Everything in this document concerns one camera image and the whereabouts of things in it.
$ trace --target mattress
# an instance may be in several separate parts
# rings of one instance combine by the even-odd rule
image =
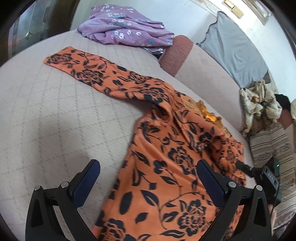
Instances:
[[[95,223],[126,154],[134,123],[150,108],[146,102],[110,98],[42,63],[67,46],[160,78],[194,100],[201,99],[162,70],[147,51],[98,44],[75,30],[39,42],[10,59],[0,68],[0,213],[20,241],[25,240],[33,187],[54,188],[70,181],[92,158],[100,161],[101,174],[78,212],[89,227]],[[223,123],[236,140],[244,141],[233,126],[226,120]],[[247,143],[244,158],[252,164]],[[247,183],[255,184],[251,179]],[[73,240],[56,211],[66,237]]]

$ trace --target metal screw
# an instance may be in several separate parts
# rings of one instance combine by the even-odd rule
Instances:
[[[68,183],[68,182],[63,182],[63,183],[61,184],[61,187],[62,187],[62,188],[66,188],[67,186],[69,186],[69,183]]]
[[[237,186],[235,182],[229,182],[228,185],[232,188],[235,188]]]
[[[262,189],[263,189],[260,185],[257,185],[256,188],[258,191],[262,191]]]
[[[36,186],[34,187],[34,190],[37,191],[39,188],[40,188],[40,185],[36,185]]]

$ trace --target gray cloth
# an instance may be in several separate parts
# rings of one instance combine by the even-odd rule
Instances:
[[[219,11],[206,38],[199,45],[236,81],[250,88],[262,80],[268,68],[252,41],[228,16]]]

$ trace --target white wall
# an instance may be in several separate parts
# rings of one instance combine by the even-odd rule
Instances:
[[[146,17],[161,21],[175,35],[185,35],[201,42],[208,26],[216,21],[217,8],[224,11],[251,39],[265,60],[280,93],[292,101],[296,98],[296,60],[284,32],[272,16],[264,26],[242,0],[231,0],[244,13],[237,18],[222,0],[209,0],[217,8],[205,10],[195,0],[80,0],[71,29],[77,28],[89,16],[90,7],[116,4],[136,8]]]

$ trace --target black device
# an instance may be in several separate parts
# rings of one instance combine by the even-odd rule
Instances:
[[[197,174],[213,204],[221,209],[201,241],[221,241],[239,205],[244,205],[239,223],[230,241],[271,241],[270,214],[262,186],[254,189],[239,187],[214,172],[205,160],[196,166]],[[30,201],[26,241],[67,241],[55,215],[53,206],[59,206],[64,220],[76,241],[95,241],[96,237],[77,212],[83,206],[97,177],[100,164],[91,160],[85,169],[71,182],[59,187],[43,189],[35,187]]]
[[[273,204],[274,207],[279,205],[282,192],[279,187],[279,162],[275,157],[270,158],[264,166],[259,168],[251,168],[241,161],[236,162],[236,167],[249,177],[255,178],[256,183],[264,188],[268,204]]]

